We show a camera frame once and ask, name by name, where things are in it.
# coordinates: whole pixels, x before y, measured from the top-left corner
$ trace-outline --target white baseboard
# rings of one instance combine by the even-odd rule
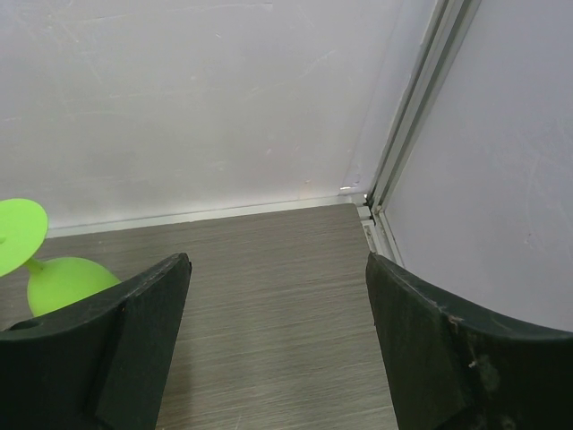
[[[90,233],[100,233],[103,231],[127,230],[130,228],[161,226],[165,224],[179,224],[182,222],[202,221],[205,219],[241,217],[243,215],[254,215],[257,213],[294,211],[297,209],[332,206],[344,203],[354,203],[359,205],[363,204],[363,201],[363,195],[349,194],[334,197],[323,197],[319,199],[299,200],[295,202],[270,203],[256,206],[245,206],[243,208],[221,209],[217,211],[182,213],[178,215],[165,215],[161,217],[144,219],[127,219],[124,221],[102,222],[99,224],[90,224],[87,226],[54,228],[48,231],[47,237],[87,235]]]

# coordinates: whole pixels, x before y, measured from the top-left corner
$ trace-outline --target white wall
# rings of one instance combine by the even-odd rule
[[[483,0],[387,215],[406,267],[573,331],[573,2]]]
[[[378,76],[343,187],[347,193],[372,190],[390,130],[423,46],[439,0],[402,0],[398,20]]]
[[[0,199],[63,227],[337,195],[401,3],[3,0]]]

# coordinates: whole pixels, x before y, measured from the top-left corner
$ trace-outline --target scratch on wall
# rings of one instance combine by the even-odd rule
[[[133,92],[129,94],[110,94],[106,97],[87,97],[84,99],[63,99],[63,103],[75,103],[80,101],[103,101],[108,99],[134,99],[139,97],[173,97],[173,96],[190,96],[193,94],[204,94],[209,91],[221,91],[222,88],[218,87],[202,87],[196,90],[180,91],[149,91],[149,92]]]
[[[186,6],[186,7],[179,7],[176,9],[168,9],[168,11],[169,12],[181,12],[181,11],[206,12],[206,11],[212,11],[215,9],[227,9],[227,8],[241,8],[241,9],[261,8],[267,12],[272,12],[273,6],[274,5],[272,2],[251,3],[251,4],[232,3],[232,4],[215,4],[212,6],[209,6],[209,5]]]
[[[305,69],[304,71],[299,74],[298,76],[296,76],[294,79],[289,79],[287,81],[282,81],[282,82],[277,82],[273,85],[270,85],[269,87],[266,88],[259,88],[259,87],[254,87],[251,90],[251,93],[247,95],[247,97],[244,98],[244,101],[248,101],[251,100],[259,95],[261,95],[263,92],[266,92],[268,90],[274,90],[275,88],[278,87],[282,87],[284,85],[288,85],[289,83],[299,80],[299,79],[303,79],[305,76],[307,76],[308,74],[310,74],[318,64],[320,64],[322,61],[328,59],[330,56],[332,56],[333,54],[335,54],[337,51],[336,49],[332,49],[331,51],[327,52],[326,54],[319,56],[316,60],[312,61]]]
[[[119,20],[121,18],[128,18],[130,16],[140,15],[141,13],[119,13],[117,15],[107,15],[107,16],[96,16],[94,18],[86,18],[85,20],[74,21],[78,24],[87,24],[93,22],[106,22],[112,20]]]
[[[52,56],[44,49],[44,47],[42,47],[38,37],[36,36],[34,30],[31,28],[31,26],[21,18],[20,16],[20,9],[15,9],[14,8],[15,5],[14,4],[4,4],[4,11],[6,13],[6,15],[12,19],[12,21],[18,26],[20,27],[30,38],[30,40],[33,42],[34,46],[36,47],[36,49],[38,50],[40,56],[43,58],[47,69],[50,72],[50,76],[52,78],[52,81],[55,85],[55,87],[57,88],[57,92],[60,96],[60,103],[64,106],[64,109],[66,109],[68,115],[71,115],[70,110],[68,109],[68,107],[65,105],[64,103],[64,85],[62,84],[61,79],[58,77],[56,71],[55,71],[55,67],[54,67],[54,63],[52,60]]]
[[[48,2],[48,0],[43,0],[42,3],[46,6],[46,8],[50,11],[50,14],[47,16],[51,21],[53,21],[54,23],[58,24],[66,33],[67,35],[70,37],[70,39],[72,40],[72,42],[75,43],[79,43],[80,40],[78,39],[78,37],[73,34],[70,29],[68,28],[67,25],[65,25],[65,23],[61,20],[57,19],[57,11],[54,10],[54,8],[52,7],[52,5]]]
[[[308,15],[304,12],[304,9],[301,5],[297,6],[298,12],[300,13],[300,15],[303,17],[303,19],[306,21],[306,27],[308,27],[309,29],[314,27],[314,23],[312,22],[312,20],[308,17]]]

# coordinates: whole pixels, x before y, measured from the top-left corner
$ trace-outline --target green suction cup toy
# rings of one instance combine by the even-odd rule
[[[32,200],[0,201],[0,277],[22,265],[30,271],[28,304],[34,316],[53,312],[113,287],[120,280],[83,258],[33,258],[47,233],[47,215]]]

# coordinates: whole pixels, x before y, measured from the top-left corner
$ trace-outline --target wooden floor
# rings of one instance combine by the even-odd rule
[[[193,263],[158,429],[397,429],[353,205],[46,241],[38,257],[121,279]],[[27,319],[26,273],[0,279],[0,329]]]

